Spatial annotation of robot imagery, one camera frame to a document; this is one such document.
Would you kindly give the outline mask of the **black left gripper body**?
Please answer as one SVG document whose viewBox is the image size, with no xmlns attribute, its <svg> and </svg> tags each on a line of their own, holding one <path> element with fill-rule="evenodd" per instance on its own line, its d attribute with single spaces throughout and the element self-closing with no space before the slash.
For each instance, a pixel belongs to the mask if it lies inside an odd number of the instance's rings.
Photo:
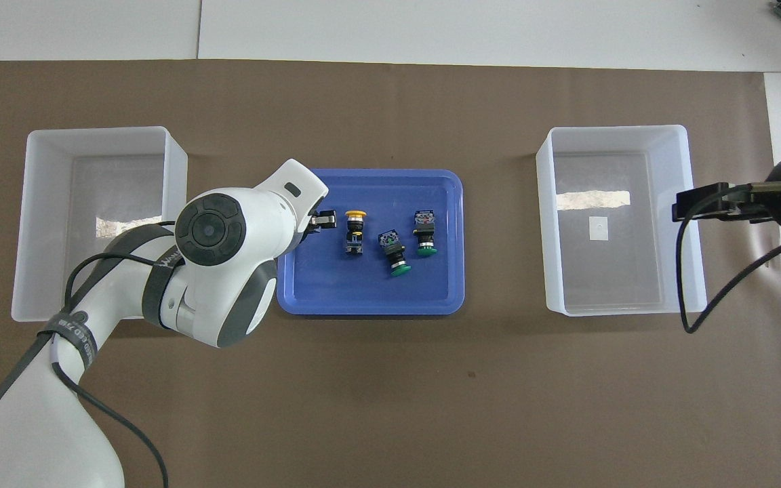
<svg viewBox="0 0 781 488">
<path fill-rule="evenodd" d="M 294 247 L 300 246 L 307 236 L 314 232 L 316 217 L 315 213 L 309 214 L 303 225 L 294 233 Z"/>
</svg>

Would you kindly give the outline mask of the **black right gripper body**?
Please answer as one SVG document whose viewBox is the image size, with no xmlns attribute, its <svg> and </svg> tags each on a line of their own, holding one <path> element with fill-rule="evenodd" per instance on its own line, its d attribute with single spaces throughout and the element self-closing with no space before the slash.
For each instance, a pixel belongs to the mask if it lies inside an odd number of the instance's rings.
<svg viewBox="0 0 781 488">
<path fill-rule="evenodd" d="M 742 191 L 722 195 L 702 208 L 703 220 L 769 220 L 770 215 L 753 195 Z"/>
</svg>

